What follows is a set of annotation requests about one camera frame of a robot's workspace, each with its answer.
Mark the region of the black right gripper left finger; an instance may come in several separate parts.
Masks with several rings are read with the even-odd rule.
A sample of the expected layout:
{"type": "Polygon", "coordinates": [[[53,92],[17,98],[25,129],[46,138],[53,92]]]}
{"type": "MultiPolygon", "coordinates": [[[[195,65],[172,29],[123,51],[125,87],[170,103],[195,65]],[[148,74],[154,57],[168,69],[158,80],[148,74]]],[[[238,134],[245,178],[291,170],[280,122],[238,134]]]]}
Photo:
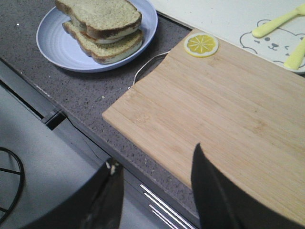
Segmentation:
{"type": "Polygon", "coordinates": [[[123,206],[123,167],[106,160],[94,176],[27,229],[117,229],[123,206]]]}

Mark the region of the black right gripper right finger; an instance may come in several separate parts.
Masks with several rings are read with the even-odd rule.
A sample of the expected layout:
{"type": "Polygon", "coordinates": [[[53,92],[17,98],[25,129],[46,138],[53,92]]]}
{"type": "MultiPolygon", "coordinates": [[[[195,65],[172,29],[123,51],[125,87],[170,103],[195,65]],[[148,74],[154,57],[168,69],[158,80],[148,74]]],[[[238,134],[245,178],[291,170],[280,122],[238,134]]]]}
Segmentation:
{"type": "Polygon", "coordinates": [[[201,145],[193,152],[191,186],[202,229],[302,229],[261,204],[218,170],[201,145]]]}

